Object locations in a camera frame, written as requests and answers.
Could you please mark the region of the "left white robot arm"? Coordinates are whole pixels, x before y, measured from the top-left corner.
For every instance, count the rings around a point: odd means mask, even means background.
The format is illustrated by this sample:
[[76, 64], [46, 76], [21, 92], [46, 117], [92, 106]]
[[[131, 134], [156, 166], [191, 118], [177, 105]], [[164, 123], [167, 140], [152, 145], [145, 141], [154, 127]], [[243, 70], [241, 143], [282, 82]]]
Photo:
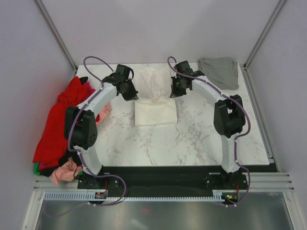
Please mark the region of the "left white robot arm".
[[64, 137], [67, 140], [67, 150], [78, 156], [83, 169], [78, 178], [79, 189], [103, 189], [108, 178], [119, 181], [118, 176], [101, 174], [103, 165], [95, 149], [98, 137], [96, 118], [102, 109], [119, 95], [125, 101], [138, 99], [133, 77], [132, 68], [118, 64], [116, 69], [100, 80], [87, 99], [66, 109]]

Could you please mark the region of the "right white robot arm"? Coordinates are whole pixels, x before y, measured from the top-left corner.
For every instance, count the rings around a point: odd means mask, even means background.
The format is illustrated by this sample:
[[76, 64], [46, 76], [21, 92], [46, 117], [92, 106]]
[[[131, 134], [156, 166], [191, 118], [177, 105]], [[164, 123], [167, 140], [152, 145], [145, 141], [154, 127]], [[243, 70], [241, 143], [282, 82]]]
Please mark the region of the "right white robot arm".
[[246, 122], [250, 119], [243, 108], [242, 98], [239, 95], [229, 96], [215, 86], [205, 74], [193, 71], [188, 61], [183, 61], [172, 66], [175, 72], [171, 84], [171, 98], [187, 94], [187, 90], [195, 91], [203, 96], [214, 107], [213, 125], [221, 137], [222, 142], [222, 171], [214, 175], [209, 182], [212, 185], [221, 184], [224, 188], [232, 188], [240, 178], [241, 165], [237, 159], [237, 141]]

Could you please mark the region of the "white coca-cola t shirt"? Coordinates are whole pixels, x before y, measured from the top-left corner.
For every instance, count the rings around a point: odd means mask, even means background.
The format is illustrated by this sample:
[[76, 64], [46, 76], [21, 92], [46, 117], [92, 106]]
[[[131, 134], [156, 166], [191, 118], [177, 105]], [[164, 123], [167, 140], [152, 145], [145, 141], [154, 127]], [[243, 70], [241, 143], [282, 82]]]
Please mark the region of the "white coca-cola t shirt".
[[177, 106], [171, 94], [171, 71], [166, 65], [146, 66], [134, 71], [138, 91], [135, 102], [135, 126], [175, 125]]

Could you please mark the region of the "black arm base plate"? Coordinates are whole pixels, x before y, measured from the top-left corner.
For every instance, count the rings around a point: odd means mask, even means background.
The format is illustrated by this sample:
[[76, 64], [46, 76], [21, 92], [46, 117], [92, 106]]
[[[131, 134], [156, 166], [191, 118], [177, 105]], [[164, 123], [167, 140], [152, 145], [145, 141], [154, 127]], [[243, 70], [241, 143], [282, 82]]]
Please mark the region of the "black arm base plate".
[[214, 190], [243, 191], [248, 180], [240, 169], [234, 184], [212, 185], [209, 180], [220, 174], [220, 166], [136, 166], [103, 167], [102, 175], [115, 175], [103, 183], [111, 194], [121, 195], [211, 195]]

